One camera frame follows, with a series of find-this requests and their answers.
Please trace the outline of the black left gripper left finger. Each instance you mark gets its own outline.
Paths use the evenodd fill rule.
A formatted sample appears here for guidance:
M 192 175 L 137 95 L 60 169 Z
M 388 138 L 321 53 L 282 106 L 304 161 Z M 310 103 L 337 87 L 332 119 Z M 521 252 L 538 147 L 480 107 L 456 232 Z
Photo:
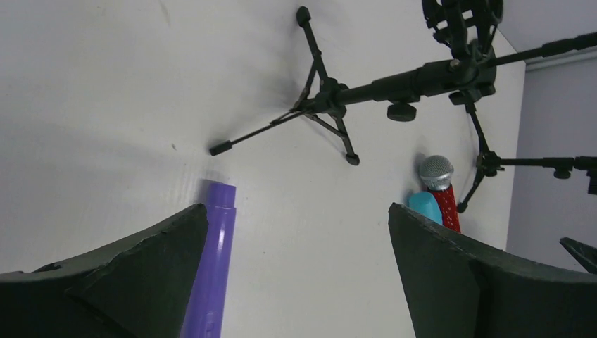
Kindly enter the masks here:
M 178 337 L 208 232 L 194 204 L 30 273 L 1 275 L 2 337 Z

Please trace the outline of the black tripod shock-mount stand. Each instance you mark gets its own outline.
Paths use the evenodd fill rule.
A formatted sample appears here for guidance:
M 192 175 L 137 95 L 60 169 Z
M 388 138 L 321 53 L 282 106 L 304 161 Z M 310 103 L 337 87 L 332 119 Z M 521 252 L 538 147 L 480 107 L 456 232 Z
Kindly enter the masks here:
M 502 1 L 423 1 L 422 9 L 434 39 L 451 51 L 451 58 L 426 63 L 409 72 L 375 80 L 370 84 L 349 88 L 327 74 L 322 52 L 310 25 L 307 7 L 296 12 L 296 22 L 303 30 L 313 57 L 305 87 L 287 113 L 269 125 L 235 140 L 212 146 L 209 153 L 217 156 L 235 144 L 246 141 L 295 118 L 306 116 L 342 139 L 346 160 L 358 165 L 344 125 L 346 107 L 366 101 L 388 101 L 389 119 L 399 122 L 414 120 L 414 103 L 421 97 L 448 94 L 453 105 L 474 104 L 495 94 L 494 82 L 500 65 L 533 58 L 545 58 L 580 51 L 596 46 L 596 33 L 549 42 L 539 48 L 497 57 L 492 42 L 503 18 Z

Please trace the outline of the teal toy microphone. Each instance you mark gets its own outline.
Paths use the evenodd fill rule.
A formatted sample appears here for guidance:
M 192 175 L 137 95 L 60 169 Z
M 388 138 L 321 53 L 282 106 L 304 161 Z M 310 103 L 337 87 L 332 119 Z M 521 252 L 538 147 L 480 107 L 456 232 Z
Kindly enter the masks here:
M 443 216 L 439 204 L 430 192 L 416 192 L 408 197 L 407 205 L 420 215 L 443 225 Z

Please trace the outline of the purple toy microphone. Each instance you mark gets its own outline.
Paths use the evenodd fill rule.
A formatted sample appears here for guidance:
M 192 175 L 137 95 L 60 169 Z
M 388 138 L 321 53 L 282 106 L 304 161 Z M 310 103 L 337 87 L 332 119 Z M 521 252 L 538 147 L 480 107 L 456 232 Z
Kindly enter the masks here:
M 234 238 L 237 188 L 211 182 L 206 192 L 208 233 L 187 305 L 181 337 L 220 337 Z

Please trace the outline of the red glitter microphone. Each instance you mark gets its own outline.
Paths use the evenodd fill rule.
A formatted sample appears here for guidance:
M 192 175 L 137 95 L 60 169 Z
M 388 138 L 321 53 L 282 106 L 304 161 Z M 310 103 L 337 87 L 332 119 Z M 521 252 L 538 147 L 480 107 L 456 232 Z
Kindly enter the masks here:
M 426 157 L 419 165 L 418 173 L 427 191 L 436 199 L 445 227 L 461 233 L 457 203 L 451 179 L 454 173 L 452 163 L 444 156 Z

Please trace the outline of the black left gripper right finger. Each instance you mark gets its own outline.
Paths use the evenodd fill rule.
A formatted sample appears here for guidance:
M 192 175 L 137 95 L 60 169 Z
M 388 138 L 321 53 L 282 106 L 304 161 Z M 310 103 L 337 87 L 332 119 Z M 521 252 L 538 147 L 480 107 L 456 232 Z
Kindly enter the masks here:
M 577 272 L 512 255 L 402 204 L 389 234 L 417 337 L 595 337 L 596 249 L 564 237 Z

